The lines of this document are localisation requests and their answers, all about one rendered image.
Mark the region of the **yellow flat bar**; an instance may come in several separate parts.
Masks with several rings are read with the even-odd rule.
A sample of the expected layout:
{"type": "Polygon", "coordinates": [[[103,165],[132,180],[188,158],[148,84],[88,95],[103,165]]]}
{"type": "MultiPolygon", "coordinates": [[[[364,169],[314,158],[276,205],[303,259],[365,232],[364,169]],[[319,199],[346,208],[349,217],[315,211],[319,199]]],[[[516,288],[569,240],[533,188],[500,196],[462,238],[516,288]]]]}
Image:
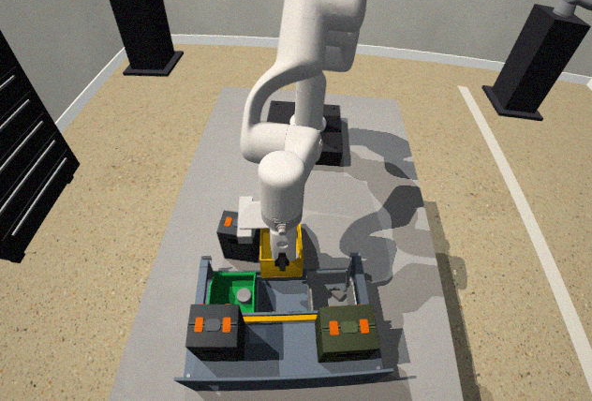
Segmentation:
{"type": "Polygon", "coordinates": [[[317,315],[244,317],[244,323],[249,323],[249,322],[311,321],[311,320],[315,320],[316,317],[317,317],[317,315]]]}

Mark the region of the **green open bin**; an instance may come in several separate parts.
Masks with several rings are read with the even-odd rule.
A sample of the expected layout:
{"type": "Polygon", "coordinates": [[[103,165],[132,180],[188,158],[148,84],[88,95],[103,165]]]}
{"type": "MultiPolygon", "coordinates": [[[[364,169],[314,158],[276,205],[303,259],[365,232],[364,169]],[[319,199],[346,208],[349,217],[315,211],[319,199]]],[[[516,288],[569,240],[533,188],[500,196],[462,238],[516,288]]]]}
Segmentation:
{"type": "Polygon", "coordinates": [[[256,311],[257,303],[257,274],[245,273],[217,273],[215,272],[210,283],[208,304],[239,304],[242,313],[256,311]],[[253,293],[248,304],[240,304],[237,299],[237,291],[247,288],[253,293]]]}

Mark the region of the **olive green case with orange latches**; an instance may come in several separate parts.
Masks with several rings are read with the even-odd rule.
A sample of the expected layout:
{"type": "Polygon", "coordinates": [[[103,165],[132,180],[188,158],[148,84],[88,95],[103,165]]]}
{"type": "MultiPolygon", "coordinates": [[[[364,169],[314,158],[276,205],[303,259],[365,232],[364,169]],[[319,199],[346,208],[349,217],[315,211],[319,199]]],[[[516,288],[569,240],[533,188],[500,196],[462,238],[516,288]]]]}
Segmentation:
{"type": "Polygon", "coordinates": [[[315,328],[318,363],[367,360],[380,349],[372,304],[321,306],[315,328]]]}

